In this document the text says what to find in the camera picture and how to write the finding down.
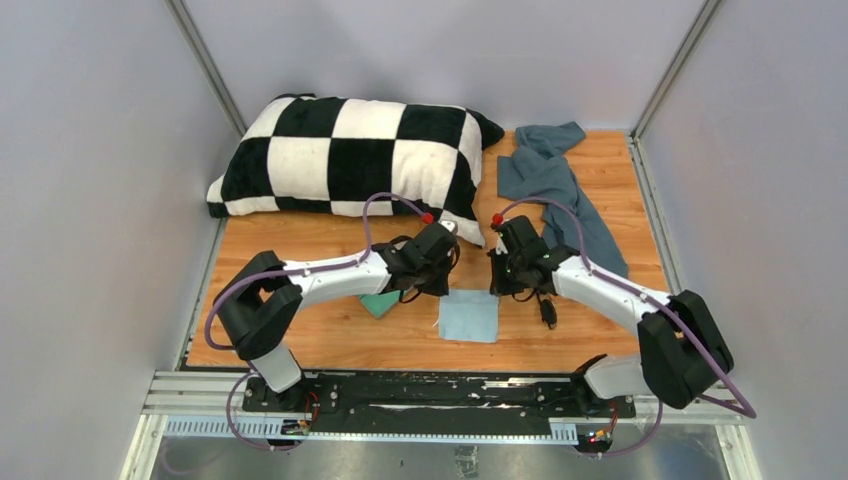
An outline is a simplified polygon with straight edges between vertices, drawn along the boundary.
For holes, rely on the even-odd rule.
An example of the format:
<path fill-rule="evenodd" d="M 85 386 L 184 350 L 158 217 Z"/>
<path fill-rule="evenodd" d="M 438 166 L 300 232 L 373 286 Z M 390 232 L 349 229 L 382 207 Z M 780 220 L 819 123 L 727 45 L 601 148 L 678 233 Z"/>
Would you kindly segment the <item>black sunglasses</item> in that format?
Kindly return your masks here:
<path fill-rule="evenodd" d="M 542 322 L 548 329 L 555 329 L 558 324 L 558 316 L 553 301 L 549 298 L 539 298 L 538 305 Z"/>

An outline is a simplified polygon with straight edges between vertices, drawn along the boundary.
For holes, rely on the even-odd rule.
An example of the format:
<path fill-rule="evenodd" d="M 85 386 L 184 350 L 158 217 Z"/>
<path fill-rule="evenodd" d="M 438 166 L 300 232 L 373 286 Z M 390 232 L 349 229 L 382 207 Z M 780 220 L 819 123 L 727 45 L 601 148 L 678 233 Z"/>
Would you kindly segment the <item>grey glasses case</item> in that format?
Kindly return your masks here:
<path fill-rule="evenodd" d="M 373 318 L 381 319 L 399 303 L 401 295 L 402 293 L 399 291 L 361 295 L 359 302 Z"/>

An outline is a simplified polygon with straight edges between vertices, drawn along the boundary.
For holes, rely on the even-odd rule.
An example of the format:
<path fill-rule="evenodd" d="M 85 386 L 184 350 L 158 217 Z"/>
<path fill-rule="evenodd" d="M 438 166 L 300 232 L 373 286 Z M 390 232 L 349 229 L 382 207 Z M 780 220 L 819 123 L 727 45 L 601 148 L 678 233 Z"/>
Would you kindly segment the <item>light blue cleaning cloth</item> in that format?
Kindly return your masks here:
<path fill-rule="evenodd" d="M 499 298 L 487 290 L 451 290 L 439 301 L 438 330 L 443 340 L 495 343 Z"/>

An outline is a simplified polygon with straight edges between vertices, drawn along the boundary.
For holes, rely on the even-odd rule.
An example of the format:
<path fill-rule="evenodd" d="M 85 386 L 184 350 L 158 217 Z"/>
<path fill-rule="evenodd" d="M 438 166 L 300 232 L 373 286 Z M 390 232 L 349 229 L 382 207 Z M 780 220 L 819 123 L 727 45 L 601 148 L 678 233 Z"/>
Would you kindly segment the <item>black white checkered pillow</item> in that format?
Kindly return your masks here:
<path fill-rule="evenodd" d="M 503 136 L 498 124 L 461 106 L 284 94 L 246 130 L 208 188 L 207 209 L 213 218 L 420 209 L 483 246 L 473 204 L 483 152 Z"/>

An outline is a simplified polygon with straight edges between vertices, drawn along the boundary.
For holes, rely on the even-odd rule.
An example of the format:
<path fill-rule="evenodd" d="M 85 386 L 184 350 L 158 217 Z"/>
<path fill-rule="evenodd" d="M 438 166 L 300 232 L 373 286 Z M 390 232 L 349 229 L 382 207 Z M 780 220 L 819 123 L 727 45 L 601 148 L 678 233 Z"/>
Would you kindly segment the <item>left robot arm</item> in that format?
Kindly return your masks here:
<path fill-rule="evenodd" d="M 265 381 L 271 404 L 283 413 L 296 412 L 307 389 L 284 341 L 294 317 L 345 297 L 410 291 L 446 295 L 457 231 L 455 222 L 440 220 L 411 238 L 311 262 L 283 262 L 272 251 L 261 252 L 218 294 L 210 316 L 222 324 L 231 349 Z"/>

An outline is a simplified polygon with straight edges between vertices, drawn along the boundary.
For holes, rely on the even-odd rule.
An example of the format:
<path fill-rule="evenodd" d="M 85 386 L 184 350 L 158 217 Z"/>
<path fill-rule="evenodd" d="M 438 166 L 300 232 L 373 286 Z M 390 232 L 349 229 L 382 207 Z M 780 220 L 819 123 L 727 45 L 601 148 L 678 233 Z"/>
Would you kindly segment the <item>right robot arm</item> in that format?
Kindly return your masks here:
<path fill-rule="evenodd" d="M 569 299 L 638 340 L 635 355 L 598 355 L 575 371 L 571 403 L 580 415 L 596 417 L 611 399 L 642 394 L 683 409 L 732 371 L 733 356 L 697 293 L 650 289 L 584 259 L 568 245 L 549 247 L 525 216 L 495 215 L 492 228 L 498 237 L 489 252 L 494 295 L 530 290 Z"/>

